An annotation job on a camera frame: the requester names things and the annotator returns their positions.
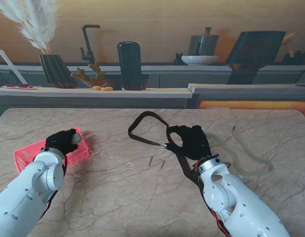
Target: black belt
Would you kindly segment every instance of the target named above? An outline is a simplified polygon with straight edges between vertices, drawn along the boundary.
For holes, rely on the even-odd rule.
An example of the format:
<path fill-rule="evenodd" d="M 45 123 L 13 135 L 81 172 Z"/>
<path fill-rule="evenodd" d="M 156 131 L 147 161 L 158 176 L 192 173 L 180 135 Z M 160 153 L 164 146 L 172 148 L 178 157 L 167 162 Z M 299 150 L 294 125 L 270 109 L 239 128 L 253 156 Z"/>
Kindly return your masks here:
<path fill-rule="evenodd" d="M 149 145 L 153 145 L 153 146 L 162 146 L 161 144 L 157 143 L 157 142 L 153 142 L 153 141 L 149 141 L 147 139 L 144 139 L 142 137 L 133 135 L 131 132 L 140 124 L 140 122 L 143 120 L 144 117 L 147 116 L 151 116 L 156 118 L 157 120 L 159 120 L 161 123 L 163 123 L 166 127 L 167 127 L 167 139 L 169 141 L 169 143 L 171 144 L 175 144 L 175 142 L 172 140 L 171 136 L 170 136 L 170 132 L 169 132 L 169 125 L 167 124 L 167 122 L 165 122 L 162 118 L 160 118 L 159 115 L 157 115 L 156 113 L 152 112 L 152 111 L 145 111 L 142 114 L 140 114 L 135 121 L 132 123 L 132 125 L 128 128 L 128 135 L 131 139 L 134 139 L 136 141 L 139 142 L 143 142 Z M 181 155 L 177 155 L 176 154 L 176 158 L 183 170 L 184 175 L 191 180 L 194 184 L 197 185 L 197 178 L 193 175 L 194 174 L 194 169 L 190 170 L 190 166 L 186 160 L 186 158 L 184 156 Z"/>

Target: kitchen faucet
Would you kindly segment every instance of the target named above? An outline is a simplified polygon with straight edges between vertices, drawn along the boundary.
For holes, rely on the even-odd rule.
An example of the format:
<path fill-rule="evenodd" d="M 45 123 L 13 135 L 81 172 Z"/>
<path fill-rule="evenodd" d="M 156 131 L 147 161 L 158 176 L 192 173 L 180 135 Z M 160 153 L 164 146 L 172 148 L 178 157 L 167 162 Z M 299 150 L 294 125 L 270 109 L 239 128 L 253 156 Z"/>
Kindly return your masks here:
<path fill-rule="evenodd" d="M 84 54 L 83 47 L 81 47 L 82 59 L 88 60 L 89 63 L 94 64 L 95 59 L 94 59 L 93 52 L 91 50 L 91 46 L 89 45 L 89 41 L 88 41 L 88 37 L 87 37 L 87 28 L 100 28 L 100 25 L 84 25 L 82 27 L 85 43 L 87 44 L 87 55 Z"/>

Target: black glove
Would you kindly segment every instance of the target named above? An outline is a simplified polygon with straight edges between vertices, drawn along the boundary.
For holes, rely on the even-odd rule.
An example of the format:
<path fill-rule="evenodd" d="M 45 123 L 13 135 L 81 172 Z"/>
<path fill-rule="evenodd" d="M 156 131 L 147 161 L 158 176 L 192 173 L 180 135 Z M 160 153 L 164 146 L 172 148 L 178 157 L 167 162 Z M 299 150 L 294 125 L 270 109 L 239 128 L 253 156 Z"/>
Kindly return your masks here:
<path fill-rule="evenodd" d="M 49 136 L 45 141 L 46 148 L 56 148 L 63 154 L 68 154 L 78 148 L 78 145 L 72 144 L 72 137 L 76 133 L 75 129 L 60 131 Z"/>
<path fill-rule="evenodd" d="M 183 141 L 183 146 L 166 143 L 166 149 L 177 155 L 183 155 L 192 160 L 199 160 L 207 155 L 212 155 L 211 148 L 201 126 L 173 126 L 169 127 L 169 132 L 175 132 Z"/>

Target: transparent tubing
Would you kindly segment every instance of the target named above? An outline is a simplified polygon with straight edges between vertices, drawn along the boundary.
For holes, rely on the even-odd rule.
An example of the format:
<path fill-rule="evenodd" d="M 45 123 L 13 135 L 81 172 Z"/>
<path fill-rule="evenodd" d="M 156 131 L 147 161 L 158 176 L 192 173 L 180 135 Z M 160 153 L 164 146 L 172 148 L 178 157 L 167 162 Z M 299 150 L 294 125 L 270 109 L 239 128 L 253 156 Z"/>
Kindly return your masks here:
<path fill-rule="evenodd" d="M 207 136 L 207 138 L 211 138 L 211 139 L 215 140 L 223 148 L 223 150 L 231 156 L 233 165 L 235 166 L 235 169 L 239 174 L 244 175 L 244 176 L 249 176 L 249 175 L 258 176 L 258 175 L 270 174 L 273 169 L 272 163 L 267 159 L 264 159 L 262 157 L 255 155 L 249 149 L 249 147 L 244 143 L 242 138 L 234 131 L 234 129 L 235 129 L 235 127 L 232 129 L 231 134 L 236 139 L 236 141 L 239 143 L 239 145 L 242 147 L 242 149 L 246 152 L 246 154 L 251 159 L 253 159 L 259 163 L 265 164 L 268 167 L 269 171 L 246 171 L 245 169 L 243 169 L 241 167 L 239 159 L 238 159 L 238 155 L 234 152 L 233 149 L 231 149 L 229 146 L 227 146 L 217 135 L 215 135 L 213 133 L 206 133 L 206 136 Z"/>

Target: pink basket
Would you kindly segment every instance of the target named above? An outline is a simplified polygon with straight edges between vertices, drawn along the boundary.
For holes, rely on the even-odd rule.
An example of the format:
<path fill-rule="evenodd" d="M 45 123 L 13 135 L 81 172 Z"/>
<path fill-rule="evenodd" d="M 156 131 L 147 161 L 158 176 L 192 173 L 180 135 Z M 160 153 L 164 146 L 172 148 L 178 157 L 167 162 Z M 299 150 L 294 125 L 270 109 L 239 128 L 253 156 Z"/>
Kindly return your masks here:
<path fill-rule="evenodd" d="M 87 143 L 79 127 L 75 130 L 81 135 L 82 141 L 78 143 L 79 147 L 75 151 L 67 154 L 68 166 L 73 165 L 89 157 Z M 29 146 L 23 147 L 14 152 L 14 161 L 18 172 L 20 173 L 33 159 L 38 155 L 42 148 L 44 148 L 45 139 Z"/>

